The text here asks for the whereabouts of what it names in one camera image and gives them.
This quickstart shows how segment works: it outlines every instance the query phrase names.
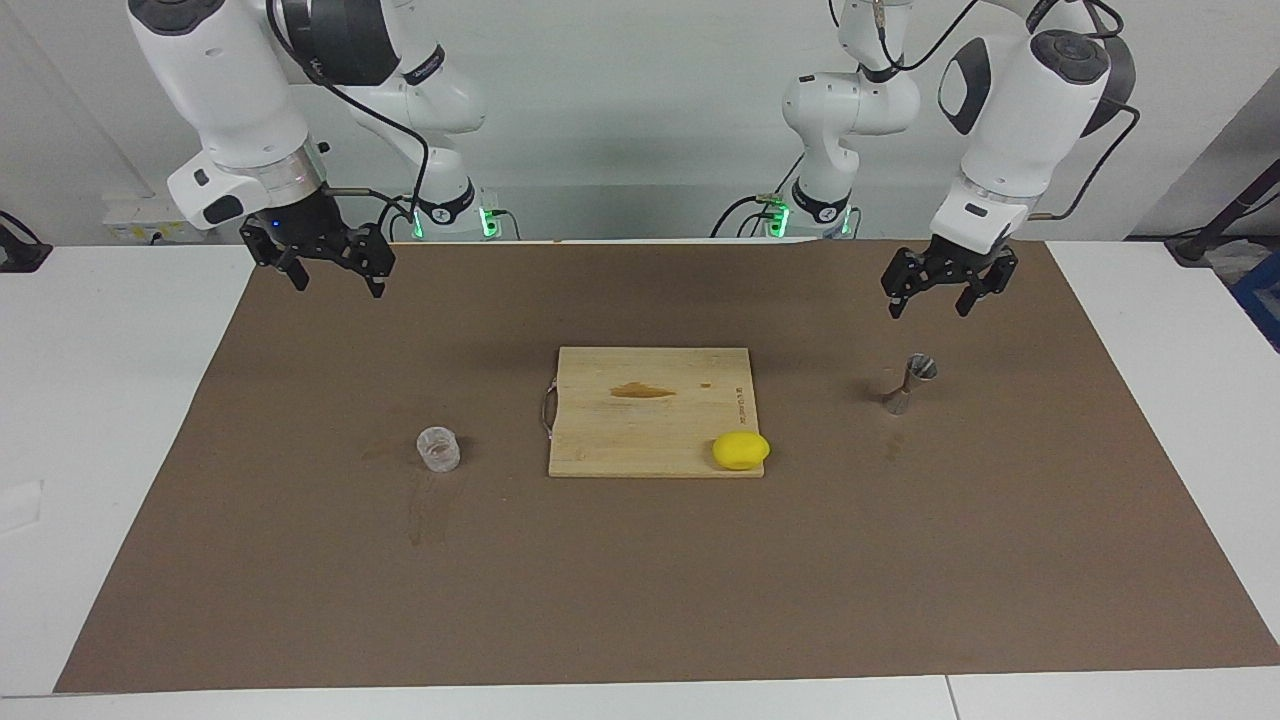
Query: electrical outlet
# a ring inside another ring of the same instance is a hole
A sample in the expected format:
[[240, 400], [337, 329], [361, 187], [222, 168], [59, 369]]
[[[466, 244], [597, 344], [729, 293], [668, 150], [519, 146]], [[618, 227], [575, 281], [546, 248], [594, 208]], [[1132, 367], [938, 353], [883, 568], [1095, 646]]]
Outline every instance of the electrical outlet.
[[102, 225], [125, 245], [197, 245], [209, 232], [196, 229], [165, 200], [116, 201], [108, 206]]

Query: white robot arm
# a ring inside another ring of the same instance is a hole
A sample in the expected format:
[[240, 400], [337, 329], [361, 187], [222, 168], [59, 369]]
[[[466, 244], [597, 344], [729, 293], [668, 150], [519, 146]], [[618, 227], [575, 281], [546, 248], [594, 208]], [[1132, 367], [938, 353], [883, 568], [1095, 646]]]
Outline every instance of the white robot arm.
[[430, 227], [481, 227], [479, 193], [444, 135], [479, 128], [483, 105], [443, 47], [411, 32], [415, 0], [128, 0], [128, 12], [151, 69], [201, 138], [202, 151], [169, 178], [196, 227], [248, 218], [241, 232], [255, 259], [300, 290], [300, 258], [357, 272], [374, 295], [390, 274], [381, 228], [342, 220], [278, 45], [312, 82], [364, 102], [362, 124], [426, 168], [412, 215], [421, 206]]
[[[901, 54], [914, 0], [888, 0], [886, 41]], [[787, 195], [791, 224], [826, 234], [844, 223], [858, 177], [850, 135], [906, 131], [920, 114], [920, 90], [890, 68], [876, 33], [874, 9], [846, 0], [840, 44], [859, 63], [856, 73], [815, 73], [792, 81], [782, 104], [787, 124], [804, 141], [800, 179]]]
[[[1132, 55], [1117, 37], [1120, 28], [1105, 31], [1098, 14], [1102, 8], [1119, 20], [1108, 5], [983, 1], [1018, 14], [1028, 36], [975, 38], [947, 68], [940, 104], [972, 143], [931, 223], [933, 243], [923, 254], [900, 251], [883, 278], [895, 318], [910, 297], [937, 284], [968, 286], [957, 304], [961, 315], [982, 297], [1004, 292], [1016, 268], [1005, 241], [1032, 218], [1057, 165], [1119, 110], [1137, 118], [1124, 105], [1134, 85]], [[896, 102], [891, 91], [905, 79], [902, 70], [911, 69], [901, 61], [911, 4], [846, 0], [840, 37], [860, 63], [858, 74], [808, 76], [787, 94], [783, 113], [805, 143], [788, 197], [791, 217], [820, 233], [840, 222], [858, 170], [847, 136], [901, 132], [915, 118], [918, 104], [904, 111], [906, 86]]]

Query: yellow lemon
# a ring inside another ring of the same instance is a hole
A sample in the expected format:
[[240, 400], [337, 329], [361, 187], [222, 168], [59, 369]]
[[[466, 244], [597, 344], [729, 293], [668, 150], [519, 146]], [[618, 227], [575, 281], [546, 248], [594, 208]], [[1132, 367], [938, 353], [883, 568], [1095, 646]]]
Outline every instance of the yellow lemon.
[[764, 465], [773, 450], [759, 433], [728, 433], [721, 436], [712, 447], [712, 455], [726, 470], [754, 470]]

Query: jigger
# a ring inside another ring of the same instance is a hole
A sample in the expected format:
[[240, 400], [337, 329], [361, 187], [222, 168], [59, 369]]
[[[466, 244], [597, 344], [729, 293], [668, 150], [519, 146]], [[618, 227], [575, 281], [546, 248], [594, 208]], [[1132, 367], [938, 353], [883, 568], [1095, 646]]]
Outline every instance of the jigger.
[[938, 363], [928, 355], [916, 354], [906, 361], [906, 377], [902, 387], [884, 396], [884, 409], [893, 415], [906, 415], [911, 406], [911, 393], [938, 377]]

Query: black cable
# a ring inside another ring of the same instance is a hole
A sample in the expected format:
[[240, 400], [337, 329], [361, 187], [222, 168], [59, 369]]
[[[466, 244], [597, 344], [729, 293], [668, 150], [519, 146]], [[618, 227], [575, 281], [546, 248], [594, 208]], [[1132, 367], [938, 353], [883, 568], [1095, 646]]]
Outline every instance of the black cable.
[[15, 227], [19, 231], [22, 231], [31, 240], [36, 241], [36, 245], [44, 245], [44, 242], [41, 242], [41, 240], [40, 240], [40, 237], [36, 236], [36, 233], [32, 232], [31, 228], [28, 228], [27, 224], [23, 223], [22, 220], [19, 220], [18, 218], [14, 218], [13, 215], [10, 215], [9, 213], [5, 213], [4, 210], [0, 210], [0, 218], [4, 218], [5, 220], [9, 220], [9, 224], [12, 224], [13, 227]]
[[387, 225], [387, 242], [396, 242], [396, 220], [404, 220], [407, 223], [408, 218], [406, 215], [392, 217], [392, 224]]
[[419, 195], [422, 193], [422, 183], [426, 181], [426, 168], [431, 161], [431, 145], [426, 141], [425, 137], [422, 137], [421, 133], [416, 132], [410, 127], [402, 126], [401, 123], [397, 123], [396, 120], [388, 118], [387, 115], [383, 115], [378, 110], [374, 110], [372, 108], [365, 105], [364, 102], [360, 102], [355, 97], [339, 90], [338, 86], [335, 86], [334, 83], [329, 82], [326, 78], [316, 73], [314, 68], [311, 68], [311, 65], [308, 65], [301, 56], [298, 56], [298, 54], [293, 50], [293, 46], [289, 45], [289, 41], [284, 37], [284, 32], [280, 29], [280, 23], [275, 19], [275, 6], [276, 6], [276, 0], [266, 0], [266, 22], [269, 26], [271, 26], [271, 35], [275, 36], [276, 42], [280, 44], [280, 47], [284, 49], [284, 53], [294, 63], [297, 63], [300, 68], [302, 68], [302, 72], [306, 73], [307, 78], [310, 78], [311, 82], [328, 90], [330, 94], [337, 96], [343, 102], [351, 105], [352, 108], [356, 108], [357, 110], [365, 113], [366, 115], [374, 118], [375, 120], [384, 123], [388, 127], [398, 129], [404, 135], [412, 137], [413, 140], [417, 141], [419, 145], [422, 146], [422, 167], [419, 168], [417, 170], [417, 182], [413, 183], [413, 197], [410, 202], [410, 215], [416, 218], [419, 208]]
[[[1242, 213], [1240, 217], [1236, 218], [1231, 224], [1235, 224], [1235, 223], [1243, 220], [1244, 218], [1248, 218], [1249, 215], [1256, 215], [1256, 214], [1261, 213], [1262, 210], [1266, 210], [1270, 205], [1274, 205], [1276, 200], [1280, 200], [1280, 192], [1272, 195], [1270, 199], [1263, 200], [1262, 202], [1258, 202], [1257, 205], [1254, 205], [1253, 208], [1251, 208], [1247, 213]], [[1166, 234], [1165, 237], [1161, 237], [1160, 240], [1161, 241], [1166, 241], [1166, 240], [1183, 240], [1185, 237], [1196, 237], [1199, 233], [1204, 232], [1206, 229], [1208, 229], [1208, 225], [1201, 225], [1198, 228], [1185, 229], [1183, 232], [1176, 232], [1174, 234]]]
[[392, 210], [398, 211], [404, 217], [406, 220], [411, 219], [408, 210], [399, 204], [399, 199], [392, 197], [383, 192], [378, 192], [371, 187], [330, 187], [325, 191], [329, 197], [372, 197], [383, 201], [383, 211], [378, 215], [378, 229], [383, 228], [383, 223], [392, 214]]
[[[1089, 37], [1092, 40], [1111, 40], [1112, 37], [1120, 37], [1120, 33], [1124, 32], [1124, 18], [1115, 10], [1115, 8], [1107, 5], [1103, 0], [1084, 0], [1084, 4], [1089, 8], [1089, 14], [1093, 15], [1094, 24], [1100, 26], [1098, 32], [1091, 32], [1084, 37]], [[1094, 8], [1111, 15], [1111, 19], [1116, 22], [1116, 27], [1114, 29], [1103, 29], [1097, 15], [1093, 13]]]
[[858, 240], [858, 233], [863, 229], [863, 209], [854, 208], [852, 210], [850, 210], [850, 213], [858, 213], [858, 224], [854, 225], [854, 237], [849, 240]]
[[1258, 202], [1248, 213], [1244, 213], [1243, 215], [1240, 215], [1239, 219], [1243, 220], [1244, 218], [1248, 218], [1249, 215], [1257, 215], [1258, 213], [1266, 210], [1267, 206], [1270, 206], [1271, 204], [1274, 204], [1276, 200], [1280, 200], [1280, 192], [1272, 195], [1268, 200], [1263, 200], [1262, 202]]
[[1098, 159], [1098, 164], [1093, 167], [1093, 172], [1089, 173], [1089, 177], [1084, 181], [1084, 184], [1080, 186], [1080, 192], [1076, 193], [1075, 201], [1071, 202], [1071, 206], [1068, 208], [1065, 213], [1060, 215], [1053, 215], [1050, 213], [1036, 213], [1030, 218], [1028, 218], [1029, 220], [1065, 220], [1066, 218], [1070, 218], [1071, 214], [1075, 213], [1075, 209], [1080, 206], [1080, 201], [1083, 201], [1084, 196], [1089, 192], [1089, 187], [1093, 184], [1093, 181], [1097, 179], [1098, 173], [1101, 173], [1102, 168], [1106, 167], [1107, 160], [1111, 159], [1111, 155], [1114, 155], [1115, 151], [1120, 149], [1124, 141], [1128, 140], [1129, 135], [1133, 133], [1134, 128], [1138, 127], [1138, 123], [1142, 122], [1142, 113], [1139, 113], [1137, 108], [1133, 108], [1130, 105], [1123, 105], [1120, 102], [1115, 102], [1114, 100], [1103, 100], [1103, 102], [1111, 102], [1112, 105], [1116, 105], [1120, 109], [1120, 111], [1129, 113], [1130, 115], [1133, 115], [1133, 120], [1129, 123], [1129, 127], [1124, 128], [1124, 132], [1121, 132], [1120, 136], [1116, 137], [1115, 142], [1111, 143], [1111, 147], [1108, 147], [1107, 151], [1102, 154], [1102, 158]]
[[891, 68], [902, 73], [909, 73], [911, 70], [920, 69], [924, 65], [924, 63], [928, 63], [931, 59], [933, 59], [933, 55], [936, 55], [937, 51], [942, 49], [942, 44], [946, 42], [948, 37], [951, 37], [951, 33], [955, 32], [956, 28], [960, 27], [960, 23], [964, 22], [964, 19], [969, 15], [969, 13], [973, 12], [975, 6], [978, 6], [978, 3], [979, 0], [969, 0], [969, 4], [965, 5], [964, 10], [960, 10], [960, 14], [956, 15], [956, 19], [951, 20], [951, 27], [948, 27], [947, 31], [942, 33], [942, 37], [940, 37], [938, 41], [933, 44], [933, 47], [931, 47], [929, 51], [924, 54], [924, 58], [922, 58], [920, 61], [911, 65], [904, 65], [893, 59], [893, 54], [890, 53], [888, 50], [888, 38], [884, 33], [884, 28], [882, 27], [876, 28], [876, 33], [879, 36], [881, 40], [881, 50], [884, 51], [884, 59], [888, 61]]
[[[742, 237], [742, 233], [746, 232], [746, 223], [755, 220], [755, 227], [756, 229], [759, 229], [760, 222], [768, 220], [769, 218], [772, 218], [772, 215], [769, 215], [768, 213], [756, 213], [755, 215], [748, 215], [748, 218], [742, 220], [742, 224], [739, 225], [737, 234], [735, 237]], [[749, 234], [748, 237], [755, 237], [755, 233], [756, 231], [751, 231], [751, 234]]]
[[516, 240], [524, 242], [525, 237], [520, 234], [520, 219], [516, 218], [515, 213], [512, 213], [511, 210], [494, 210], [493, 214], [497, 218], [500, 217], [511, 218], [511, 224], [516, 227]]
[[719, 234], [721, 228], [724, 227], [726, 222], [728, 222], [728, 217], [733, 214], [733, 210], [737, 210], [742, 205], [750, 205], [751, 202], [759, 202], [759, 200], [756, 200], [756, 196], [748, 195], [746, 197], [744, 197], [744, 199], [733, 202], [732, 205], [730, 205], [728, 210], [724, 210], [724, 214], [721, 215], [721, 219], [716, 222], [716, 227], [712, 228], [710, 237], [716, 237], [716, 236]]
[[[796, 174], [796, 170], [800, 169], [800, 163], [803, 161], [804, 161], [804, 152], [801, 152], [800, 156], [796, 158], [795, 164], [791, 165], [791, 169], [787, 170], [787, 174], [782, 177], [782, 182], [780, 182], [778, 187], [773, 190], [773, 195], [778, 195], [780, 192], [782, 192], [782, 188], [787, 186], [787, 181], [791, 179], [791, 176]], [[756, 220], [755, 227], [751, 228], [751, 237], [755, 237], [755, 233], [758, 232], [760, 232], [760, 220]]]

